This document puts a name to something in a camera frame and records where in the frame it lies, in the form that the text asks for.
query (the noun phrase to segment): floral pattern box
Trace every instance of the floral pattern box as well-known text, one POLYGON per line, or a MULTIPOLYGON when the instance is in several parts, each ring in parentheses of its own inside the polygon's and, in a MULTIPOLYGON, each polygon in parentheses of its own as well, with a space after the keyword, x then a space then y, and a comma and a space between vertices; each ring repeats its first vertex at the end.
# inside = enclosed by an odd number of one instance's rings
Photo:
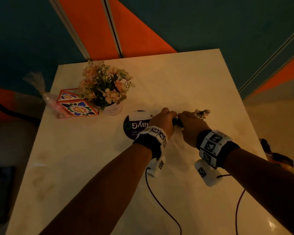
POLYGON ((98 109, 86 100, 79 98, 78 88, 60 91, 58 103, 75 117, 98 115, 98 109))

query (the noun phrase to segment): plastic bag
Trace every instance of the plastic bag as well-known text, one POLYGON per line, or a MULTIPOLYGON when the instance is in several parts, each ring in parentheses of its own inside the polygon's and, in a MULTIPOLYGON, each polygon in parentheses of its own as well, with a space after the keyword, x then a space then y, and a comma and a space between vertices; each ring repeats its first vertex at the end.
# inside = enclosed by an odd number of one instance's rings
POLYGON ((56 118, 65 119, 71 117, 71 115, 57 102, 58 95, 46 92, 46 84, 41 73, 29 73, 23 78, 23 80, 39 91, 43 96, 46 105, 51 109, 56 118))

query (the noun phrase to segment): white table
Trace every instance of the white table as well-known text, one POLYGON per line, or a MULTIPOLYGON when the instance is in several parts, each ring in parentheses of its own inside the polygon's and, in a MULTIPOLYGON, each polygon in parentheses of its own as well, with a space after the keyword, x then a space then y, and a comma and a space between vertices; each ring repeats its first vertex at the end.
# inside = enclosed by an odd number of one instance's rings
MULTIPOLYGON (((39 234, 102 167, 132 143, 122 124, 135 110, 155 114, 163 107, 177 112, 209 109, 206 122, 212 129, 230 135, 242 148, 265 158, 218 49, 106 63, 126 69, 134 76, 136 88, 130 90, 122 112, 116 116, 101 113, 57 120, 45 110, 7 235, 39 234)), ((51 92, 77 87, 86 65, 60 65, 51 92)), ((183 142, 180 129, 165 154, 161 175, 149 177, 149 185, 179 221, 183 234, 235 234, 235 208, 243 188, 232 177, 207 187, 194 168, 198 151, 183 142)), ((238 230, 239 235, 289 234, 248 193, 239 206, 238 230)), ((179 234, 179 228, 151 196, 143 175, 112 234, 179 234)))

